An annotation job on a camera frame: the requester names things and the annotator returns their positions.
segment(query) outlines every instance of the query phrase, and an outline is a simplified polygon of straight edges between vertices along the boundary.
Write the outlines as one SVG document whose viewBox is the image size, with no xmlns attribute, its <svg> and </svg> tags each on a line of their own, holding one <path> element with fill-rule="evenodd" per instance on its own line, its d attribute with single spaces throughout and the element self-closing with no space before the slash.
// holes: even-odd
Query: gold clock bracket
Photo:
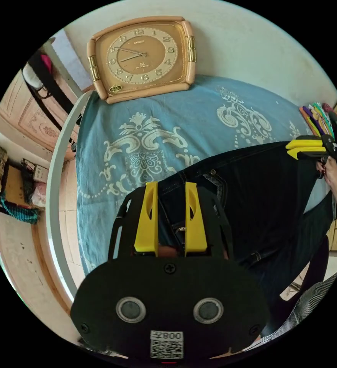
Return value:
<svg viewBox="0 0 337 368">
<path fill-rule="evenodd" d="M 92 72 L 93 82 L 98 81 L 99 79 L 101 79 L 101 77 L 100 77 L 100 71 L 98 70 L 98 66 L 97 66 L 96 55 L 89 56 L 88 62 L 89 62 L 89 68 Z"/>
<path fill-rule="evenodd" d="M 188 61 L 196 62 L 196 49 L 194 43 L 194 36 L 187 36 L 186 40 L 188 43 Z"/>
</svg>

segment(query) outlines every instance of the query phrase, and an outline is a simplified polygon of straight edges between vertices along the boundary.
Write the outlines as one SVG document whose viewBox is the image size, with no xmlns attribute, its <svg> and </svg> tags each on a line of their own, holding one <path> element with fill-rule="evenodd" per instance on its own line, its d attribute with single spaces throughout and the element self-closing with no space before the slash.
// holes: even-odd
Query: hand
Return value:
<svg viewBox="0 0 337 368">
<path fill-rule="evenodd" d="M 138 56 L 147 56 L 147 53 L 140 53 L 139 55 L 133 55 L 133 56 L 127 57 L 125 59 L 119 60 L 119 62 L 123 62 L 123 61 L 127 61 L 127 60 L 130 60 L 130 59 L 134 59 L 134 58 L 137 58 Z"/>
<path fill-rule="evenodd" d="M 132 54 L 139 54 L 141 55 L 142 53 L 140 53 L 139 51 L 135 51 L 135 50 L 129 50 L 129 49 L 123 49 L 121 47 L 113 47 L 114 49 L 117 50 L 121 50 L 121 51 L 126 51 L 127 53 L 132 53 Z"/>
<path fill-rule="evenodd" d="M 335 159 L 329 156 L 324 166 L 321 162 L 317 162 L 316 167 L 320 173 L 324 174 L 324 179 L 330 187 L 337 184 L 337 163 Z"/>
</svg>

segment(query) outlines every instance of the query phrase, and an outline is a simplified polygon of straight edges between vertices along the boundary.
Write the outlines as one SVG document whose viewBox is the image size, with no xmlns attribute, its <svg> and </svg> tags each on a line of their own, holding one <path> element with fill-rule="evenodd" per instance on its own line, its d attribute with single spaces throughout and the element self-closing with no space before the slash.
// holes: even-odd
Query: white wall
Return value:
<svg viewBox="0 0 337 368">
<path fill-rule="evenodd" d="M 89 87 L 92 84 L 92 79 L 70 44 L 65 30 L 60 30 L 54 34 L 54 37 L 55 41 L 52 43 L 52 47 L 72 79 L 81 90 Z"/>
<path fill-rule="evenodd" d="M 297 41 L 265 18 L 223 1 L 124 0 L 84 15 L 65 31 L 89 70 L 86 48 L 94 33 L 121 21 L 152 15 L 181 15 L 191 22 L 199 74 L 251 83 L 298 106 L 316 100 L 331 106 L 337 102 L 330 79 Z"/>
<path fill-rule="evenodd" d="M 44 148 L 41 148 L 41 152 L 43 156 L 48 158 L 48 160 L 35 155 L 34 153 L 26 150 L 22 146 L 16 144 L 9 138 L 7 138 L 4 134 L 0 133 L 0 147 L 5 149 L 8 153 L 8 156 L 11 160 L 20 163 L 23 158 L 33 162 L 34 164 L 39 164 L 44 168 L 48 169 L 50 167 L 50 161 L 52 157 L 52 152 L 48 154 L 48 151 Z"/>
</svg>

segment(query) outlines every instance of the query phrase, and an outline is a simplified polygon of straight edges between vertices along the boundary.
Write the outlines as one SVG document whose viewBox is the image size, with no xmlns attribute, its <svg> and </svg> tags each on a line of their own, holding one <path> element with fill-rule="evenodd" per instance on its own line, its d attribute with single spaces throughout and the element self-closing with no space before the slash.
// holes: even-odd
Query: clock face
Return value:
<svg viewBox="0 0 337 368">
<path fill-rule="evenodd" d="M 178 46 L 167 32 L 136 28 L 121 34 L 107 50 L 113 76 L 127 84 L 144 85 L 165 76 L 175 65 Z"/>
</svg>

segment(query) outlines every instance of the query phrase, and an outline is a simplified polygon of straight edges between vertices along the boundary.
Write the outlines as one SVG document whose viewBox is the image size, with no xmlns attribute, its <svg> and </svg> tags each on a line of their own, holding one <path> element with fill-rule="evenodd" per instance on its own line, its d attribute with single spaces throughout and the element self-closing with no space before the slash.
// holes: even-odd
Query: lens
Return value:
<svg viewBox="0 0 337 368">
<path fill-rule="evenodd" d="M 121 313 L 124 317 L 129 319 L 135 319 L 141 313 L 139 305 L 135 302 L 125 302 L 121 306 Z"/>
<path fill-rule="evenodd" d="M 195 305 L 193 314 L 198 322 L 211 324 L 221 318 L 223 314 L 223 305 L 215 298 L 205 298 Z"/>
<path fill-rule="evenodd" d="M 215 303 L 207 302 L 199 308 L 199 316 L 205 320 L 211 320 L 218 314 L 218 306 Z"/>
<path fill-rule="evenodd" d="M 116 313 L 125 322 L 138 323 L 146 316 L 146 307 L 139 299 L 126 297 L 116 304 Z"/>
</svg>

